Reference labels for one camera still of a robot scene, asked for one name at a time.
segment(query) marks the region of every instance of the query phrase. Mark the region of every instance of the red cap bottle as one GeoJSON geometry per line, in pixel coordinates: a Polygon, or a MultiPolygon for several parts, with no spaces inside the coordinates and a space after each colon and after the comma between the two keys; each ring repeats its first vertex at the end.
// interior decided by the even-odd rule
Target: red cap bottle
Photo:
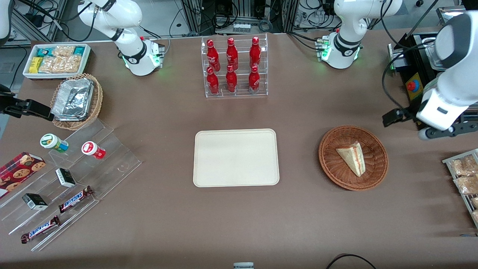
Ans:
{"type": "Polygon", "coordinates": [[[217,53],[216,48],[214,48],[214,42],[209,39],[206,41],[207,44],[207,61],[209,65],[214,68],[214,71],[219,72],[221,70],[221,64],[219,63],[219,53],[217,53]]]}
{"type": "Polygon", "coordinates": [[[238,76],[236,75],[236,72],[234,72],[234,67],[232,65],[228,65],[226,80],[228,82],[228,91],[230,93],[235,93],[238,87],[238,76]]]}
{"type": "Polygon", "coordinates": [[[256,94],[259,91],[259,80],[260,76],[259,73],[257,73],[257,65],[254,65],[250,69],[250,74],[249,74],[249,92],[251,94],[256,94]]]}
{"type": "Polygon", "coordinates": [[[256,36],[252,38],[252,46],[250,47],[249,58],[249,65],[251,68],[254,65],[259,66],[259,63],[261,63],[261,48],[259,47],[259,38],[256,36]]]}
{"type": "Polygon", "coordinates": [[[214,74],[214,69],[212,67],[207,67],[207,84],[209,85],[209,91],[212,95],[219,94],[219,79],[214,74]]]}
{"type": "Polygon", "coordinates": [[[228,57],[228,65],[232,65],[234,70],[239,68],[238,49],[234,45],[234,38],[228,38],[228,50],[226,51],[228,57]]]}

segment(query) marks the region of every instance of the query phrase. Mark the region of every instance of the acrylic bottle rack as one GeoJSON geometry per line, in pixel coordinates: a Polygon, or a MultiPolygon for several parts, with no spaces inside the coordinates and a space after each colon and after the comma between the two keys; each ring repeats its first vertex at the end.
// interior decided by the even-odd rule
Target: acrylic bottle rack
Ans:
{"type": "Polygon", "coordinates": [[[207,98],[224,98],[224,97],[254,97],[254,96],[264,96],[267,95],[268,90],[268,45],[267,45],[267,35],[266,34],[256,34],[256,35],[234,35],[234,43],[238,49],[239,56],[239,68],[235,71],[238,77],[238,88],[235,93],[230,93],[227,89],[226,74],[228,61],[226,58],[226,51],[228,49],[228,37],[229,36],[211,36],[207,38],[202,38],[201,40],[201,59],[203,65],[203,77],[204,77],[204,88],[207,98]],[[261,62],[258,66],[258,73],[261,77],[259,80],[259,90],[256,94],[251,94],[249,92],[249,74],[250,74],[250,65],[249,65],[249,50],[252,45],[252,38],[254,36],[259,37],[259,47],[261,47],[261,62]],[[206,41],[212,39],[214,41],[214,47],[219,53],[219,63],[221,64],[221,69],[219,72],[216,72],[216,76],[219,79],[219,94],[212,95],[209,91],[209,86],[207,84],[207,72],[206,68],[209,66],[207,61],[207,46],[206,41]]]}

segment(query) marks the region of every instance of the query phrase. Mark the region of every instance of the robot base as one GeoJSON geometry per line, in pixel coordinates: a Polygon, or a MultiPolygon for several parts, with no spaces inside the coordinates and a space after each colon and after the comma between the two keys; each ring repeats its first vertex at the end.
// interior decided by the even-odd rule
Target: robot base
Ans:
{"type": "Polygon", "coordinates": [[[144,40],[146,44],[146,54],[139,60],[137,64],[128,63],[125,58],[123,60],[126,67],[136,76],[146,76],[157,68],[163,67],[164,47],[151,40],[144,40]]]}
{"type": "Polygon", "coordinates": [[[317,49],[317,59],[328,63],[331,67],[337,69],[345,69],[352,65],[359,55],[360,48],[357,49],[355,55],[343,56],[342,53],[335,47],[334,38],[337,33],[324,35],[321,40],[315,43],[317,49]]]}

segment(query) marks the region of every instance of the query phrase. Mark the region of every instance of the sandwich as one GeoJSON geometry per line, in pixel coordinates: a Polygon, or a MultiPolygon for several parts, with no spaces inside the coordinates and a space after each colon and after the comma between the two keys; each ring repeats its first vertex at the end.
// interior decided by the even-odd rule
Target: sandwich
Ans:
{"type": "Polygon", "coordinates": [[[365,161],[363,159],[362,147],[359,142],[355,142],[347,147],[337,148],[336,151],[357,177],[360,177],[365,173],[365,161]]]}

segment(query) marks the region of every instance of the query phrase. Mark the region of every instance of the snickers bar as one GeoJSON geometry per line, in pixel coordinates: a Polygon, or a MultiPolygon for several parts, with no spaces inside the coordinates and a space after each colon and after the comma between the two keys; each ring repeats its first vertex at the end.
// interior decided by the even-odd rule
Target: snickers bar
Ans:
{"type": "Polygon", "coordinates": [[[55,226],[60,226],[60,219],[58,216],[53,217],[50,221],[47,223],[43,224],[42,226],[34,229],[33,231],[22,235],[22,244],[28,243],[28,241],[32,240],[35,236],[44,233],[46,230],[55,227],[55,226]]]}
{"type": "Polygon", "coordinates": [[[77,195],[70,198],[64,204],[58,206],[60,208],[60,213],[64,213],[68,209],[74,207],[77,203],[79,203],[81,200],[83,200],[84,198],[86,198],[88,195],[92,193],[93,191],[91,190],[90,186],[84,188],[81,192],[79,192],[77,195]]]}

